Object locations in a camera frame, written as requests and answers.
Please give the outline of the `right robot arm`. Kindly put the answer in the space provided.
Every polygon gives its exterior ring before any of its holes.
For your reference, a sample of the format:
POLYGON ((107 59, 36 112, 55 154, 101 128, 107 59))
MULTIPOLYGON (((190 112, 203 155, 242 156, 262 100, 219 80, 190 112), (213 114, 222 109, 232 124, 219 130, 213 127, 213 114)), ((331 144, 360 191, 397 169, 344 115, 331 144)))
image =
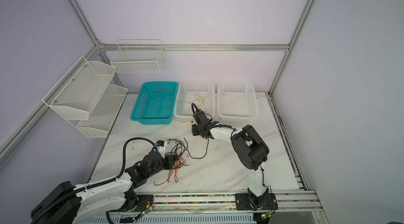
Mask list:
POLYGON ((194 136, 231 143, 240 162, 249 170, 249 198, 256 201, 267 199, 271 190, 265 185, 262 165, 267 161, 269 148, 255 128, 220 124, 200 109, 193 110, 193 118, 195 124, 191 130, 194 136))

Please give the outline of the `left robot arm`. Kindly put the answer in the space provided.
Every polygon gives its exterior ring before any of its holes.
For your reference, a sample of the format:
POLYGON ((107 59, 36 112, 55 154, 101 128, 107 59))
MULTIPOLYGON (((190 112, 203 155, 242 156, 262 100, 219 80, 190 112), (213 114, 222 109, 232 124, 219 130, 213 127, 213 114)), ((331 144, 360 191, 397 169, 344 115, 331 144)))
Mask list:
POLYGON ((31 212, 34 224, 76 224, 103 212, 136 208, 135 189, 163 170, 172 170, 179 159, 166 153, 166 142, 152 143, 151 151, 131 167, 126 167, 126 149, 120 173, 93 183, 72 185, 70 181, 56 186, 31 212))

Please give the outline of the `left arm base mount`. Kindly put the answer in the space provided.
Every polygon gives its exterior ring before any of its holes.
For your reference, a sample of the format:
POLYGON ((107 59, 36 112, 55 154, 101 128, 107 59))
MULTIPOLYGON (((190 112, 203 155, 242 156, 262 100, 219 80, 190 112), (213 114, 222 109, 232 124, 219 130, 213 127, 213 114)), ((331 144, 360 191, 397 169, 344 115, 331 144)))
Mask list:
POLYGON ((127 212, 130 211, 143 211, 148 205, 152 205, 154 202, 153 195, 138 195, 133 191, 125 193, 125 203, 123 209, 127 212))

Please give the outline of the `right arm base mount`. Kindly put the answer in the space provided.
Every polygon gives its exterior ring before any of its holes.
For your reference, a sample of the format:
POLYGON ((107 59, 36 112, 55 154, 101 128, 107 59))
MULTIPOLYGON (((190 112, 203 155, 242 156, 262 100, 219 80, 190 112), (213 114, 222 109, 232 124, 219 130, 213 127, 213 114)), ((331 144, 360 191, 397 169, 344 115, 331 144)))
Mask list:
POLYGON ((256 196, 250 190, 248 193, 235 194, 237 210, 278 210, 276 195, 266 188, 261 196, 256 196))

